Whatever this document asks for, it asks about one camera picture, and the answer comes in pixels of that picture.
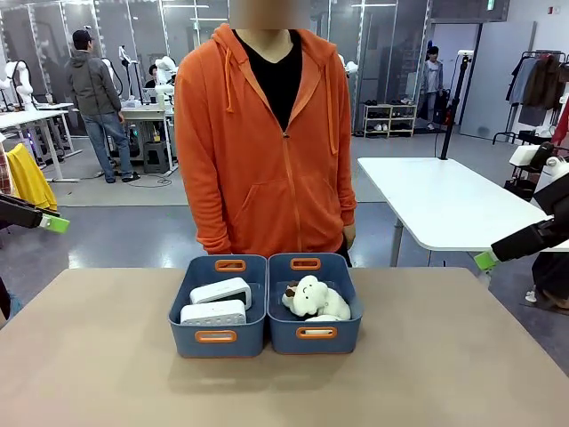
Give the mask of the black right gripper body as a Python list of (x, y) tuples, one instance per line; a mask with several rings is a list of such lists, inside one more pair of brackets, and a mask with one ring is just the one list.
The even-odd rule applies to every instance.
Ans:
[(534, 193), (541, 210), (555, 220), (567, 220), (569, 213), (569, 176), (566, 174)]

